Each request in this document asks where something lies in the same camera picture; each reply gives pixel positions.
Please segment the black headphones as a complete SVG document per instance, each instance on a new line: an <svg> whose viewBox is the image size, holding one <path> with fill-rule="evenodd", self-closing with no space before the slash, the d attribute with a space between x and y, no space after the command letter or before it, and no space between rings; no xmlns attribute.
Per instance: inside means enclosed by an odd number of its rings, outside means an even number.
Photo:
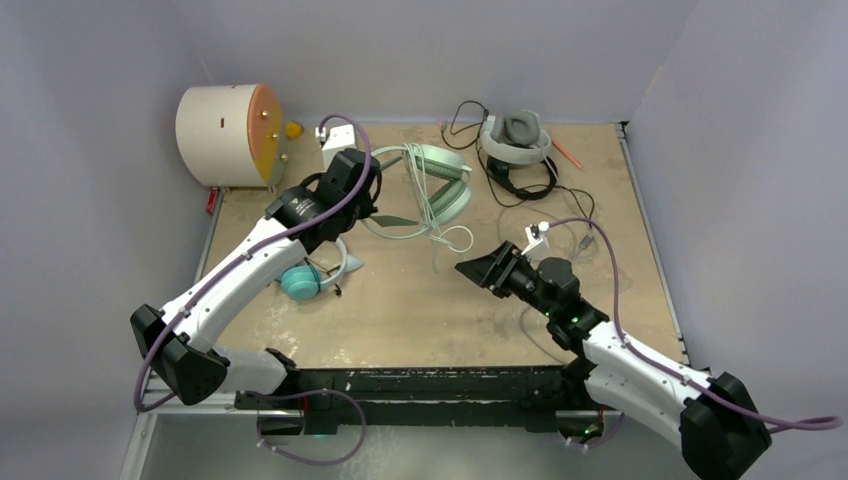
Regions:
<svg viewBox="0 0 848 480"><path fill-rule="evenodd" d="M554 193L561 193L568 199L578 216L593 218L597 209L594 196L588 191L565 184L564 173L553 158L553 146L549 156L541 163L529 166L510 165L489 157L480 146L478 135L483 122L489 115L503 115L508 112L492 113L480 101L461 102L452 118L440 123L440 135L445 146L457 150L470 150L485 178L485 182L496 203L512 208L542 201Z"/></svg>

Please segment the mint green headphones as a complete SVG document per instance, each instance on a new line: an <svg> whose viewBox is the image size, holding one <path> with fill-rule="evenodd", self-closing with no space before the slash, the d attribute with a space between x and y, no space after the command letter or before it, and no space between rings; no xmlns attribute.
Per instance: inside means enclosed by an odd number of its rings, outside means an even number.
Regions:
<svg viewBox="0 0 848 480"><path fill-rule="evenodd" d="M430 144L404 143L377 148L375 158L381 160L380 171L404 166L419 218L373 215L361 222L371 233L393 241L425 237L431 243L431 265L440 269L439 248L444 246L462 257L474 246L474 234L464 225L453 223L470 205L473 198L470 178L473 169L453 151Z"/></svg>

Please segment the teal cat-ear headphones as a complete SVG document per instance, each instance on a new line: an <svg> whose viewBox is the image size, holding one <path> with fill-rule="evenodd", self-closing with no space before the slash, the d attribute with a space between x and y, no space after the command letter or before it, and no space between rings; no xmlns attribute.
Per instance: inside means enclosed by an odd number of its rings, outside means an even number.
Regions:
<svg viewBox="0 0 848 480"><path fill-rule="evenodd" d="M361 269L365 265L365 262L350 253L342 238L335 240L335 247L340 254L340 263L344 263L344 273L339 281L339 286L341 287L340 282L344 279L344 277L347 274L351 274ZM312 283L314 277L310 268L304 265L304 261L306 259L304 259L300 264L288 268L276 278L276 282L279 284L282 291L290 299L296 302L304 302L312 299L309 298L309 294L311 288L314 286Z"/></svg>

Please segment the white grey headphones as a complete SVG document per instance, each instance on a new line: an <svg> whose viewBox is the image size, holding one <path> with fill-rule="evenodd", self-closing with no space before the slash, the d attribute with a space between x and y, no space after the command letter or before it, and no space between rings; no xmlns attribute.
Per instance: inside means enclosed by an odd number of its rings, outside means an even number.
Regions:
<svg viewBox="0 0 848 480"><path fill-rule="evenodd" d="M478 140L489 156L510 165L529 166L543 162L552 147L538 113L526 109L489 115Z"/></svg>

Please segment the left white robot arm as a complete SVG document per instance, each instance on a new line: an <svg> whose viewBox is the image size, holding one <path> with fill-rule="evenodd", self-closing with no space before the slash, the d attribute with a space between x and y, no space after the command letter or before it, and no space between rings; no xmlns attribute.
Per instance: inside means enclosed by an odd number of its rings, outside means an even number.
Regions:
<svg viewBox="0 0 848 480"><path fill-rule="evenodd" d="M328 169L283 191L247 237L193 287L162 307L143 304L130 325L143 357L135 408L153 410L142 397L154 372L169 388L168 399L187 406L228 391L252 391L272 408L297 399L294 363L273 350L219 345L232 320L285 270L325 242L336 240L376 211L382 182L370 153L347 148Z"/></svg>

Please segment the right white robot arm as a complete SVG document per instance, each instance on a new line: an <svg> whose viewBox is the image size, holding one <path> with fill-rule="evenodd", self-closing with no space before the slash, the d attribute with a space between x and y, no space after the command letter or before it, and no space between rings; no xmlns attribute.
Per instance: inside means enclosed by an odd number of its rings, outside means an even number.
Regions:
<svg viewBox="0 0 848 480"><path fill-rule="evenodd" d="M662 436L701 479L738 479L772 445L744 384L714 377L651 349L580 293L569 261L533 264L512 243L456 264L456 270L499 298L511 295L542 313L554 342L586 366L564 376L561 392L576 407L592 400Z"/></svg>

